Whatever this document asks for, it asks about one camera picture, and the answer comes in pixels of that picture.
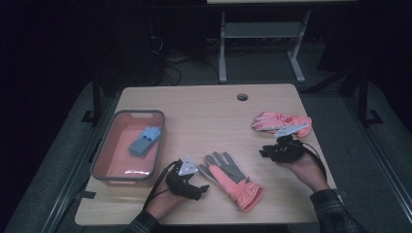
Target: pink tray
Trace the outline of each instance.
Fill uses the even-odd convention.
[[[106,185],[153,186],[164,138],[165,115],[158,110],[117,112],[91,165],[91,174]],[[161,129],[146,156],[133,156],[129,147],[147,126]]]

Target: dark background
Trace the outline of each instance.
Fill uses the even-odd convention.
[[[361,64],[412,131],[412,20],[406,2],[360,1],[339,14],[314,11],[305,40],[328,40],[322,70],[339,72]],[[73,0],[0,3],[0,229],[77,96],[96,74],[107,95],[129,85],[156,85],[163,78],[162,57],[152,53],[149,35],[161,34],[169,45],[196,56],[206,55],[206,37],[219,36],[210,27],[215,21],[207,20],[219,18],[216,12],[163,13],[147,24],[150,15],[91,10],[91,3],[103,5]]]

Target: person's right hand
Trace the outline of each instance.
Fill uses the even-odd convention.
[[[276,163],[294,172],[297,178],[308,185],[313,192],[330,189],[315,159],[307,153],[293,163]]]

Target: plaid sleeve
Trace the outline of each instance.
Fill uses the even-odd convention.
[[[127,225],[123,233],[155,233],[159,230],[160,223],[158,220],[146,211],[142,211]]]
[[[321,225],[321,232],[367,232],[356,222],[331,189],[318,191],[310,196]]]

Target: glove cuff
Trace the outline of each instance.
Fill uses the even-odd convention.
[[[262,186],[251,182],[247,178],[238,183],[232,192],[228,194],[241,212],[249,212],[261,200],[263,193]]]

